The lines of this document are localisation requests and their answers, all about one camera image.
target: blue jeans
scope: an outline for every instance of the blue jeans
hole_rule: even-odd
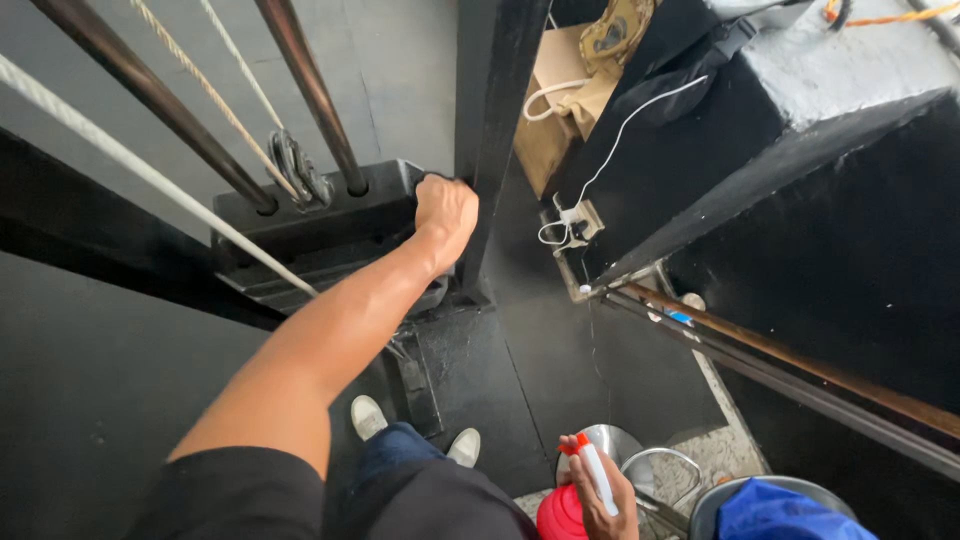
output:
[[[371,437],[364,445],[354,485],[359,487],[367,480],[395,468],[404,461],[421,459],[447,459],[447,457],[421,437],[413,426],[406,422],[391,424]]]

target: orange cable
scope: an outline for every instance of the orange cable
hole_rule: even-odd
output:
[[[833,8],[836,6],[838,0],[828,0],[827,6],[824,8],[824,18],[828,22],[833,22],[836,20],[839,13]],[[878,17],[872,19],[856,19],[849,21],[846,26],[867,26],[870,24],[887,24],[891,22],[909,22],[914,20],[925,20],[933,18],[937,15],[949,12],[960,8],[960,1],[953,2],[946,6],[940,8],[932,8],[929,10],[923,10],[922,12],[907,12],[902,15],[893,15],[888,17]]]

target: white sneaker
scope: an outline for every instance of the white sneaker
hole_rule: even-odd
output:
[[[480,456],[480,431],[467,428],[453,439],[450,452],[446,456],[464,467],[473,468]]]
[[[350,420],[360,438],[367,440],[387,427],[387,419],[380,410],[380,405],[370,396],[357,396],[350,406]]]

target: blue bag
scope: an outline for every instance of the blue bag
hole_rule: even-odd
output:
[[[718,540],[876,540],[846,515],[805,495],[749,479],[717,511]]]

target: hand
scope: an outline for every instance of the hand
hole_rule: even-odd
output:
[[[576,447],[576,435],[562,435],[560,443]],[[593,478],[590,476],[587,465],[578,455],[570,457],[570,477],[577,488],[577,497],[584,508],[584,528],[590,540],[638,540],[639,530],[636,525],[636,499],[634,487],[616,468],[616,464],[599,448],[600,461],[603,462],[610,488],[613,491],[613,503],[620,513],[612,517],[604,508],[603,502],[597,497]]]
[[[453,266],[477,224],[476,193],[459,180],[428,174],[417,186],[417,233],[438,244],[435,274]]]

